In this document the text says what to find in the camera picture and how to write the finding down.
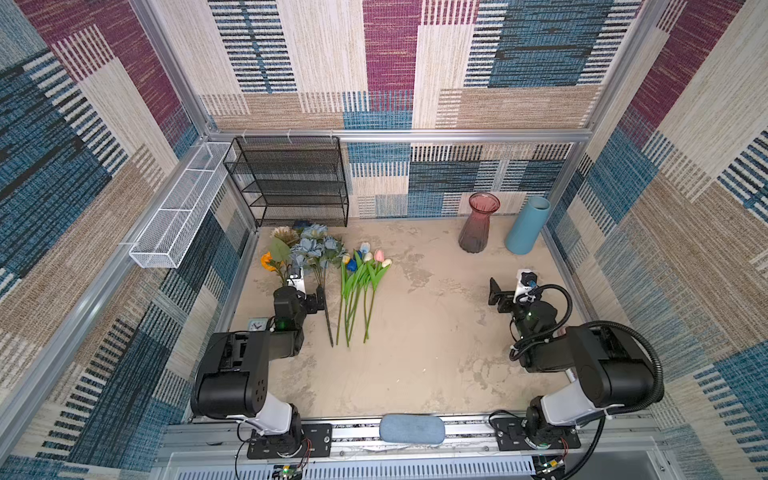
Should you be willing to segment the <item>dark blue tulip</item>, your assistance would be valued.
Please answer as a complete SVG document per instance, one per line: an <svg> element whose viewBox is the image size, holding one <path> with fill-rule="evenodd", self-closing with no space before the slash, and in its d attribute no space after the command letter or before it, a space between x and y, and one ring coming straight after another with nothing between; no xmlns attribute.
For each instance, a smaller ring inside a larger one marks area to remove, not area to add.
<svg viewBox="0 0 768 480"><path fill-rule="evenodd" d="M350 346L351 342L351 335L352 335L352 320L353 320L353 303L354 303L354 292L355 292L355 273L357 270L357 264L355 260L355 251L353 253L353 256L351 257L350 262L347 264L347 277L346 277L346 287L345 287L345 315L344 315L344 328L345 328L345 343L347 346Z"/></svg>

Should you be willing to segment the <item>cream tulip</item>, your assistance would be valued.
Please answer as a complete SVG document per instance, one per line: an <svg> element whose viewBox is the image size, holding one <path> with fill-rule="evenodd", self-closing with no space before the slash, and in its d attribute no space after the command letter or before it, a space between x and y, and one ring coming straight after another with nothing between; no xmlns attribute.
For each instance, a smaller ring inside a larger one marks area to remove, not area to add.
<svg viewBox="0 0 768 480"><path fill-rule="evenodd" d="M354 311L357 311L360 299L371 284L371 262L373 254L370 251L357 251L355 253L357 270L355 273Z"/></svg>

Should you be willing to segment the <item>white tulip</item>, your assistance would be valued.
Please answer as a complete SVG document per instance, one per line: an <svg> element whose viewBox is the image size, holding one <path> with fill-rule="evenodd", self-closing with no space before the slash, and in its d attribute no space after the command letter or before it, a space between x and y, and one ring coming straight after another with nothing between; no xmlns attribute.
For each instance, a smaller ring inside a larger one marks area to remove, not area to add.
<svg viewBox="0 0 768 480"><path fill-rule="evenodd" d="M372 275L372 285L374 289L378 288L378 285L380 284L381 280L383 279L384 275L387 273L391 265L392 265L391 259L385 259L383 262L379 262L376 264L376 267L374 268L373 275Z"/></svg>

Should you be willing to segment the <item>red ribbed glass vase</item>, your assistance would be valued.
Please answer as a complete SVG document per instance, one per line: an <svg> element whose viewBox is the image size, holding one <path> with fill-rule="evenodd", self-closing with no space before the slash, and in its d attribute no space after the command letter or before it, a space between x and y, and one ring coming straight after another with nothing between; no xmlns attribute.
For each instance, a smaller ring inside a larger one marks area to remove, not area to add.
<svg viewBox="0 0 768 480"><path fill-rule="evenodd" d="M500 200L489 192L473 193L468 200L470 214L461 230L459 246L468 253L482 252L488 242L490 217L500 208Z"/></svg>

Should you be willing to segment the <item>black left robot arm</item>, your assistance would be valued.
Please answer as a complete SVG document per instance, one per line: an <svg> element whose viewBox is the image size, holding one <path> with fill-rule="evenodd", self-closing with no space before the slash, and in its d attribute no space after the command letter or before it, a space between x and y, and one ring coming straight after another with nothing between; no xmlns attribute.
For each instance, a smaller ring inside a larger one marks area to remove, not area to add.
<svg viewBox="0 0 768 480"><path fill-rule="evenodd" d="M283 286L274 291L273 306L261 330L212 335L190 401L196 417L235 421L250 459L299 458L312 449L297 407L269 392L269 367L300 353L306 317L325 308L325 292Z"/></svg>

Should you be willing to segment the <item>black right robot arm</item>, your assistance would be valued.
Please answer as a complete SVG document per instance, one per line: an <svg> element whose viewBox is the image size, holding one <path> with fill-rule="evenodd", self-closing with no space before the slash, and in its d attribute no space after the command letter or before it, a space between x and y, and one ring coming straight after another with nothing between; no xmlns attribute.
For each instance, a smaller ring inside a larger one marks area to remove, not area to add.
<svg viewBox="0 0 768 480"><path fill-rule="evenodd" d="M512 426L508 435L521 436L528 448L565 447L579 426L663 399L663 366L651 343L617 322L569 325L574 302L564 287L541 284L523 270L513 290L491 279L488 303L510 316L510 361L528 373L575 375L568 386L534 398Z"/></svg>

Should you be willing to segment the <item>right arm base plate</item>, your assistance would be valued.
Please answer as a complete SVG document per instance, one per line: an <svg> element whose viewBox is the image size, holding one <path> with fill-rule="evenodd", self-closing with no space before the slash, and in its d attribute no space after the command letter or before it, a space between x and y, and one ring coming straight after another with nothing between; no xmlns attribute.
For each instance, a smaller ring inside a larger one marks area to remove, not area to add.
<svg viewBox="0 0 768 480"><path fill-rule="evenodd" d="M500 451L533 451L579 449L582 446L572 427L543 423L528 425L519 417L493 417L489 420Z"/></svg>

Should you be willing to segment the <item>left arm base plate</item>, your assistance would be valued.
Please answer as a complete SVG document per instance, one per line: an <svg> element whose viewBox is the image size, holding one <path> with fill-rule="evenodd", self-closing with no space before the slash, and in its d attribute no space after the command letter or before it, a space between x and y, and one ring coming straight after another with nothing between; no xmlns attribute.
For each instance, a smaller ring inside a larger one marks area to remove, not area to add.
<svg viewBox="0 0 768 480"><path fill-rule="evenodd" d="M247 441L249 460L299 460L330 456L333 426L330 423L303 423L280 435L260 435L256 430Z"/></svg>

